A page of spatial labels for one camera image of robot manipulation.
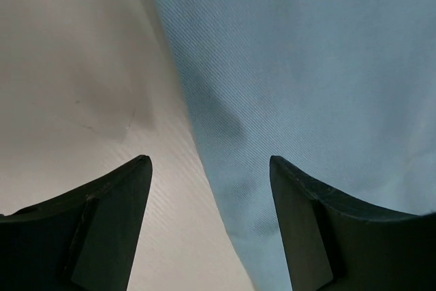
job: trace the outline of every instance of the blue cloth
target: blue cloth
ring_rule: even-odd
[[[436,0],[157,0],[199,154],[261,291],[289,291],[271,155],[353,196],[436,209]]]

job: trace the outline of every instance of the white surface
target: white surface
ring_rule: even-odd
[[[150,155],[129,290],[252,290],[198,159],[153,0],[0,6],[0,212]]]

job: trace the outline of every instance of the light blue fabric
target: light blue fabric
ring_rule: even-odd
[[[436,0],[157,0],[198,150],[261,291],[289,291],[268,161],[436,209]]]

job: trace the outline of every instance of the folded cloth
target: folded cloth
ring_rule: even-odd
[[[391,209],[436,209],[436,0],[157,0],[233,245],[290,290],[271,155]]]

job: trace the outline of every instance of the beige table surface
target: beige table surface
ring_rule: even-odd
[[[150,155],[129,290],[252,291],[196,153],[153,0],[0,6],[0,213]]]

